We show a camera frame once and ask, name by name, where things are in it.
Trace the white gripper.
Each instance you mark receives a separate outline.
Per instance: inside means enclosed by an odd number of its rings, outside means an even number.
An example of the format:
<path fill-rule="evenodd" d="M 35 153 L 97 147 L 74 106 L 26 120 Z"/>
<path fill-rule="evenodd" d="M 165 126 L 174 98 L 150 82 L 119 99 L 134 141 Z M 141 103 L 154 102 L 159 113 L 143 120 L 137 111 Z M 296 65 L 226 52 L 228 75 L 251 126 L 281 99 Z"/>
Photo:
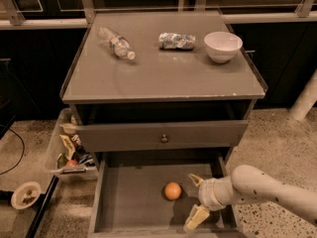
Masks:
<path fill-rule="evenodd" d="M 198 187 L 198 199 L 203 205 L 194 204 L 184 223 L 185 231 L 193 231 L 209 217 L 210 211 L 224 209 L 232 204 L 235 191 L 230 177 L 203 179 L 195 174 L 189 174 L 188 177 Z"/>

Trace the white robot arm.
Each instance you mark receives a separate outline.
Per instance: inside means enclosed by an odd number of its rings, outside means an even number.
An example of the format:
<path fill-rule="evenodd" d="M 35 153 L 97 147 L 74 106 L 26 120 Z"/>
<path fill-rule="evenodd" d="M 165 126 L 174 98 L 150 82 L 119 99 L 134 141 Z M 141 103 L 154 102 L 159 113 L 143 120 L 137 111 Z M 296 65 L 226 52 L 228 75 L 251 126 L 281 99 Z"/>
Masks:
<path fill-rule="evenodd" d="M 252 142 L 264 152 L 257 152 L 254 157 L 267 164 L 269 170 L 300 168 L 305 175 L 316 168 L 316 161 L 306 160 L 301 153 L 310 146 L 309 155 L 317 157 L 316 138 L 310 136 L 308 129 L 302 125 L 316 100 L 317 78 L 312 76 L 285 118 L 270 125 L 258 125 L 259 132 Z M 237 166 L 223 178 L 203 179 L 197 175 L 190 178 L 198 187 L 199 203 L 192 207 L 186 219 L 186 231 L 197 228 L 212 211 L 228 205 L 263 201 L 273 202 L 312 225 L 317 221 L 316 191 L 287 184 L 253 166 Z"/>

